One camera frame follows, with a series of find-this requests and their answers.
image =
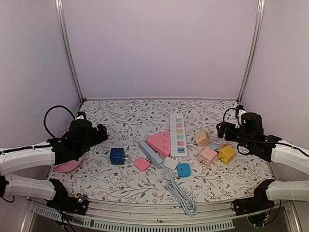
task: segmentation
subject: pink plate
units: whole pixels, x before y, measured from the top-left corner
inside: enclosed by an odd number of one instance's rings
[[[71,160],[69,162],[60,164],[60,165],[56,165],[55,167],[53,167],[53,169],[56,172],[59,173],[68,173],[72,170],[74,170],[81,162],[82,162],[83,157],[80,157],[78,161],[75,160]]]

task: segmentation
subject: white power strip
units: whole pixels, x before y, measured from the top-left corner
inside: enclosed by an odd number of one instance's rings
[[[183,114],[169,115],[170,156],[174,159],[187,158]]]

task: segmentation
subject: yellow cube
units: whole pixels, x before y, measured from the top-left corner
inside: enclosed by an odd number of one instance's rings
[[[195,142],[198,146],[206,146],[207,144],[210,144],[211,140],[207,132],[202,130],[195,135]]]
[[[227,165],[234,158],[235,154],[236,151],[228,145],[219,152],[218,159],[224,165]]]

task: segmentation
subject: coiled white cable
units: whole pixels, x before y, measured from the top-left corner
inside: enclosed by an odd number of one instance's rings
[[[166,171],[169,179],[167,179],[166,189],[175,195],[176,199],[182,205],[183,211],[190,217],[195,216],[198,211],[198,205],[193,201],[192,197],[184,192],[184,190],[175,182],[174,174],[171,173],[163,164],[161,167]]]

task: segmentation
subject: leaf pattern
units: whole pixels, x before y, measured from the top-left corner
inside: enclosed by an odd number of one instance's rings
[[[151,165],[141,173],[133,165],[138,157],[146,157],[137,141],[169,130],[169,114],[176,108],[184,115],[188,160],[192,175],[176,181],[196,202],[213,202],[252,196],[254,188],[263,180],[273,178],[268,164],[258,157],[236,154],[227,165],[216,159],[209,167],[197,161],[198,147],[194,135],[201,130],[209,133],[219,148],[236,144],[219,139],[216,124],[223,113],[235,107],[235,101],[200,100],[121,100],[87,101],[81,111],[94,126],[107,127],[109,139],[86,152],[80,166],[70,173],[51,171],[50,177],[59,179],[70,194],[87,194],[90,199],[122,203],[167,204],[177,200],[165,189],[165,172]],[[233,112],[226,115],[231,120]],[[110,149],[123,147],[128,156],[125,165],[112,165]]]

